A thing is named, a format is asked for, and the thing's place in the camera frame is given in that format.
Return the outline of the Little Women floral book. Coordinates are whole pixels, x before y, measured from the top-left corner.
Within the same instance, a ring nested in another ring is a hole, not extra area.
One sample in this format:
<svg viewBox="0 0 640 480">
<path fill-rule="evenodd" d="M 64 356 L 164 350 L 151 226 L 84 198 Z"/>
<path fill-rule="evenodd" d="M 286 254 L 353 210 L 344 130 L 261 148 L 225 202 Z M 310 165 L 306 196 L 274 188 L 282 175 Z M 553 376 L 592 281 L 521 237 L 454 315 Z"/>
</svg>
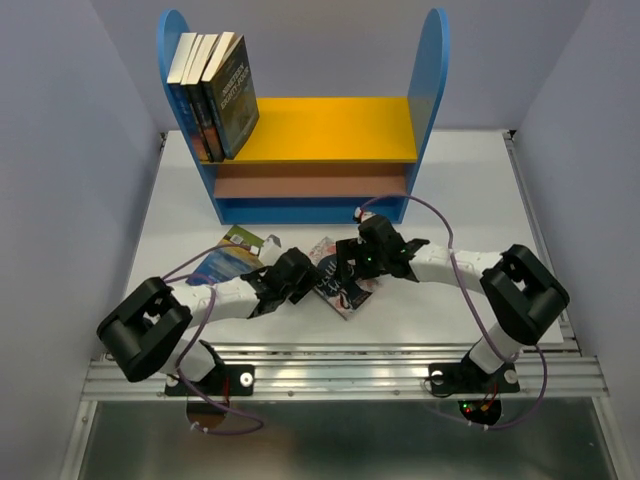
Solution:
<svg viewBox="0 0 640 480">
<path fill-rule="evenodd" d="M 377 279 L 358 278 L 352 263 L 347 263 L 346 276 L 342 277 L 336 242 L 330 237 L 322 238 L 310 250 L 309 258 L 322 273 L 315 287 L 316 293 L 345 320 L 352 317 L 381 286 Z"/>
</svg>

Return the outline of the blue green landscape book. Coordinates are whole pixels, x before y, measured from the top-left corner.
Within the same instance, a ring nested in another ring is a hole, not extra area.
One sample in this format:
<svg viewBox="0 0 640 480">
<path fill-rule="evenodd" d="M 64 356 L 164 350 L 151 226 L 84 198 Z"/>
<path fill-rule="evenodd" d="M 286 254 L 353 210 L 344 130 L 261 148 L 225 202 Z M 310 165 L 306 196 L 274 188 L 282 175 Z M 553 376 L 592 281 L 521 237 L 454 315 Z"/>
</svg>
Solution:
<svg viewBox="0 0 640 480">
<path fill-rule="evenodd" d="M 263 266 L 258 258 L 264 240 L 243 227 L 234 225 L 219 245 L 228 247 L 210 252 L 186 279 L 189 285 L 214 284 L 231 280 Z"/>
</svg>

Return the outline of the Nineteen Eighty-Four dark book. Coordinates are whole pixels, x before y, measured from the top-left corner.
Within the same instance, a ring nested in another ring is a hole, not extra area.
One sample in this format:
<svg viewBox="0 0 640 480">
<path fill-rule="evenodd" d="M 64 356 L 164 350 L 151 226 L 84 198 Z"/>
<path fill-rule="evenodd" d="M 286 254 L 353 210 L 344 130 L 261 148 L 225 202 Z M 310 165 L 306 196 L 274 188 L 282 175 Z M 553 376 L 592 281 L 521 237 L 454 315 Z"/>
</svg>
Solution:
<svg viewBox="0 0 640 480">
<path fill-rule="evenodd" d="M 222 59 L 212 81 L 226 158 L 234 159 L 259 120 L 259 109 L 243 35 L 223 32 Z"/>
</svg>

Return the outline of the Three Days to See book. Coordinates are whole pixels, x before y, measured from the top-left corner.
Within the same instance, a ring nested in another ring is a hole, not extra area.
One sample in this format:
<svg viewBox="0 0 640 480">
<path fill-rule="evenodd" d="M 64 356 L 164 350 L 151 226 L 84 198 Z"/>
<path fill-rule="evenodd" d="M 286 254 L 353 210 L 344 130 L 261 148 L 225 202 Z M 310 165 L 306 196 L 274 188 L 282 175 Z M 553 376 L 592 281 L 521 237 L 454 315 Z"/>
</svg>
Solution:
<svg viewBox="0 0 640 480">
<path fill-rule="evenodd" d="M 207 55 L 207 43 L 203 34 L 187 33 L 186 36 L 187 39 L 191 41 L 191 44 L 187 55 L 185 69 L 183 71 L 181 86 L 187 95 L 187 100 L 189 101 L 194 118 L 195 131 L 198 133 L 200 146 L 197 147 L 197 152 L 199 160 L 202 163 L 212 163 L 213 156 L 200 121 L 197 100 L 198 94 L 195 92 L 204 70 Z"/>
</svg>

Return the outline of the A Tale of Two Cities book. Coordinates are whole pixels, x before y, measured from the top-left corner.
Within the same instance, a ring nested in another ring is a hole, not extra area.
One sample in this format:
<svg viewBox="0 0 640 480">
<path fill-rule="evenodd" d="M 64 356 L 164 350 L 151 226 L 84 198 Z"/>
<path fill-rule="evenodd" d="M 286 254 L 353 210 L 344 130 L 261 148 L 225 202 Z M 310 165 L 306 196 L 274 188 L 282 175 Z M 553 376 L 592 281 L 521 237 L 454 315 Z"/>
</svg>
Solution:
<svg viewBox="0 0 640 480">
<path fill-rule="evenodd" d="M 222 163 L 226 158 L 226 154 L 224 150 L 220 117 L 214 103 L 212 81 L 222 59 L 221 43 L 223 40 L 223 34 L 207 34 L 204 37 L 204 40 L 206 41 L 205 46 L 207 47 L 207 56 L 199 84 L 203 91 L 203 96 L 207 100 L 209 114 L 211 116 L 211 127 L 206 129 L 206 132 L 209 135 L 207 141 L 214 156 L 213 162 Z"/>
</svg>

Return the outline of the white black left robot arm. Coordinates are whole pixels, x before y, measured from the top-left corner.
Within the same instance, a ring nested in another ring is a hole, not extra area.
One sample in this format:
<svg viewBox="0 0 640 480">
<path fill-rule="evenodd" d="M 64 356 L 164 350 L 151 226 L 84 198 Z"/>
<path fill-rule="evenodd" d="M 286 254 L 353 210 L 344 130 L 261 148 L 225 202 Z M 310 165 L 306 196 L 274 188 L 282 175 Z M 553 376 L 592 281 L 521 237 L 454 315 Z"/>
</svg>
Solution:
<svg viewBox="0 0 640 480">
<path fill-rule="evenodd" d="M 178 379 L 172 395 L 185 391 L 215 396 L 252 393 L 254 369 L 228 367 L 215 349 L 185 332 L 221 320 L 252 319 L 298 303 L 321 279 L 321 271 L 297 248 L 268 266 L 210 285 L 171 286 L 160 277 L 140 284 L 101 323 L 96 334 L 126 379 L 156 373 Z"/>
</svg>

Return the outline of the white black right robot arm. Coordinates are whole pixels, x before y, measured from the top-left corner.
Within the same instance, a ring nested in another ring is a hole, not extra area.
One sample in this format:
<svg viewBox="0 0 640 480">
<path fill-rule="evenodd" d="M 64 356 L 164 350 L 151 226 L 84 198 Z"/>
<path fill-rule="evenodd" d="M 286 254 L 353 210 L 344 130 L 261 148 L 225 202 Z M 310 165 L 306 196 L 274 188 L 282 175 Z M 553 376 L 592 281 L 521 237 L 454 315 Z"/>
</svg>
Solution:
<svg viewBox="0 0 640 480">
<path fill-rule="evenodd" d="M 428 367 L 428 388 L 440 398 L 519 392 L 517 356 L 538 344 L 570 302 L 565 288 L 523 245 L 497 253 L 456 251 L 426 239 L 406 241 L 377 214 L 360 221 L 357 237 L 337 241 L 336 254 L 340 280 L 390 275 L 486 297 L 495 324 L 482 328 L 480 340 L 459 362 Z"/>
</svg>

